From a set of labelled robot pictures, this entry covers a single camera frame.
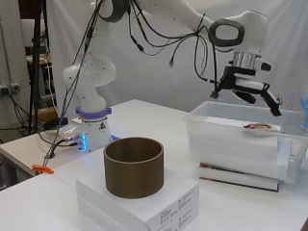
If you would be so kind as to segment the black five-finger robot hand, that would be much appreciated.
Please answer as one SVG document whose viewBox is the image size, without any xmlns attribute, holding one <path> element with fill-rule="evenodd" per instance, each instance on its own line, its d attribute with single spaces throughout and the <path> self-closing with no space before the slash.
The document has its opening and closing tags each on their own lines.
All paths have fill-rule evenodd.
<svg viewBox="0 0 308 231">
<path fill-rule="evenodd" d="M 239 77 L 239 74 L 254 76 L 256 71 L 236 66 L 227 66 L 218 82 L 217 92 L 221 90 L 232 90 L 236 96 L 249 104 L 254 104 L 256 102 L 254 94 L 260 95 L 269 106 L 271 113 L 274 116 L 281 116 L 279 102 L 270 92 L 270 85 Z"/>
</svg>

